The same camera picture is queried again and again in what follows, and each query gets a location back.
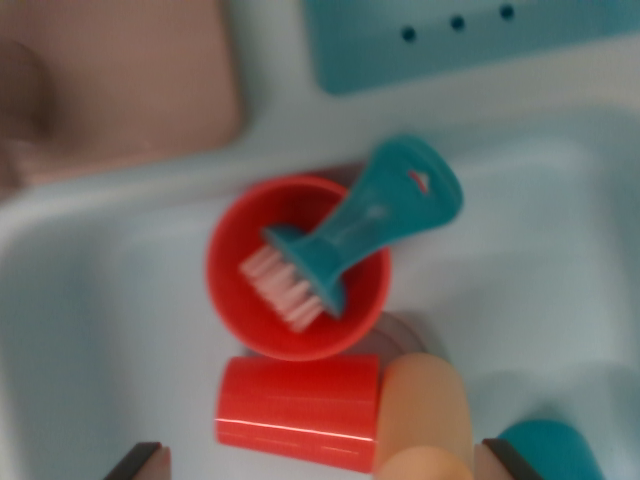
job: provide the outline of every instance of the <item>orange cylinder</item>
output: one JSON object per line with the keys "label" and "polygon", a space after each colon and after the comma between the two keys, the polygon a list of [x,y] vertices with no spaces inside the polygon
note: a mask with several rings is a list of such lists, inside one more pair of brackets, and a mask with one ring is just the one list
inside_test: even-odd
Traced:
{"label": "orange cylinder", "polygon": [[379,480],[472,478],[471,415],[456,370],[426,353],[405,355],[389,365],[377,438],[374,472]]}

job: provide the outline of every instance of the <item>hole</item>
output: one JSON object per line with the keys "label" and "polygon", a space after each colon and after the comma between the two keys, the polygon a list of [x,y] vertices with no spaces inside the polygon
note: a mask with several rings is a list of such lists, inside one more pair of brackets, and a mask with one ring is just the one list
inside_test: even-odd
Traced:
{"label": "hole", "polygon": [[400,35],[402,35],[402,39],[407,43],[415,42],[417,37],[416,29],[411,26],[403,27]]}
{"label": "hole", "polygon": [[500,7],[500,16],[502,17],[503,20],[513,20],[513,17],[515,16],[516,11],[513,9],[513,5],[509,5],[508,3],[506,5],[503,5]]}
{"label": "hole", "polygon": [[454,15],[451,17],[451,28],[453,28],[456,32],[461,32],[464,30],[464,18],[462,15]]}

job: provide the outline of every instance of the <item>teal brush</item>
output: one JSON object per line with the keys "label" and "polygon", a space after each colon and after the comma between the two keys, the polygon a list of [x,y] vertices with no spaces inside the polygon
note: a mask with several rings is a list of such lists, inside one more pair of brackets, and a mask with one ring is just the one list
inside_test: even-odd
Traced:
{"label": "teal brush", "polygon": [[375,151],[347,198],[316,229],[263,230],[267,245],[240,270],[296,332],[324,310],[340,318],[340,275],[363,258],[414,233],[444,225],[462,208],[453,171],[419,138],[402,136]]}

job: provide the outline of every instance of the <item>red cup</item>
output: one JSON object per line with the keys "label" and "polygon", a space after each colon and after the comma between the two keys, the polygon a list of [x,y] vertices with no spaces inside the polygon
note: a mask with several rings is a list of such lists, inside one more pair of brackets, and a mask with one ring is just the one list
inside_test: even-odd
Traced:
{"label": "red cup", "polygon": [[232,358],[218,399],[218,441],[369,473],[378,368],[375,355],[307,363]]}
{"label": "red cup", "polygon": [[346,193],[322,178],[280,178],[249,190],[218,224],[207,258],[209,293],[227,328],[252,350],[281,360],[329,357],[356,343],[378,318],[391,278],[387,248],[343,275],[347,307],[342,318],[335,321],[323,313],[302,333],[291,332],[239,271],[264,245],[263,227],[287,223],[311,231]]}

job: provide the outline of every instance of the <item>light blue plastic sink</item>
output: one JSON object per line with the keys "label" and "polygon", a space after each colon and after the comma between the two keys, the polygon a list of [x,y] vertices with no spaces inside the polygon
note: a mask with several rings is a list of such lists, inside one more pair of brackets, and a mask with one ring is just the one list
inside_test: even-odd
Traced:
{"label": "light blue plastic sink", "polygon": [[[392,3],[389,38],[422,48],[400,28],[433,19]],[[607,19],[619,11],[581,4]],[[538,8],[514,2],[507,24],[497,3],[459,5],[469,40],[442,7],[441,45],[471,42],[475,18],[517,28]],[[640,3],[616,5],[633,13]],[[450,227],[393,248],[385,308],[459,369],[477,441],[559,420],[584,435],[607,479],[639,479],[640,36],[597,39],[621,23],[589,23],[579,37],[545,40],[565,51],[509,60],[524,51],[504,42],[500,65],[477,68],[470,54],[454,65],[437,53],[438,69],[469,66],[336,98],[314,82],[302,3],[231,7],[251,113],[237,143],[0,204],[0,478],[102,478],[142,440],[172,448],[175,480],[368,478],[215,442],[224,365],[246,350],[211,305],[205,250],[252,183],[300,171],[349,177],[374,145],[404,132],[450,163],[465,207]],[[350,89],[363,86],[355,80]]]}

